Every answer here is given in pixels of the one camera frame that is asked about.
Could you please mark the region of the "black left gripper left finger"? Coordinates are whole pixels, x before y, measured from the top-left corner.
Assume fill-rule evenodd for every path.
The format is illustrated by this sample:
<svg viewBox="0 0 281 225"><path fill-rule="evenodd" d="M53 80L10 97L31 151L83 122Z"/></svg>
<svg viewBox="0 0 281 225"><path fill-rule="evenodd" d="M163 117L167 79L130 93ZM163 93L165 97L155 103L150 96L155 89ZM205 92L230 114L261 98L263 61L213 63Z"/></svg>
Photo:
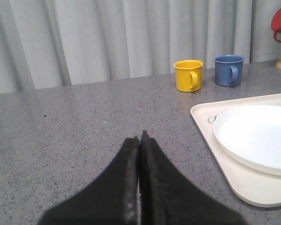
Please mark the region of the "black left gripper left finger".
<svg viewBox="0 0 281 225"><path fill-rule="evenodd" d="M126 138L105 170L82 191L52 207L40 225L135 225L138 138Z"/></svg>

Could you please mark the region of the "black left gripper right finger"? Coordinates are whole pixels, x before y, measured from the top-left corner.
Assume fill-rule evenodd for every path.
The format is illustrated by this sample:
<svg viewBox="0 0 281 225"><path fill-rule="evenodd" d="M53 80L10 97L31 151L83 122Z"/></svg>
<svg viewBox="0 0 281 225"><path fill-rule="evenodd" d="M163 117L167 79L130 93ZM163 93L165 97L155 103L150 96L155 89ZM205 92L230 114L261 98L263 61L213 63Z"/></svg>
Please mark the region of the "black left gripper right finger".
<svg viewBox="0 0 281 225"><path fill-rule="evenodd" d="M143 131L140 140L143 225L245 225L242 215L193 185Z"/></svg>

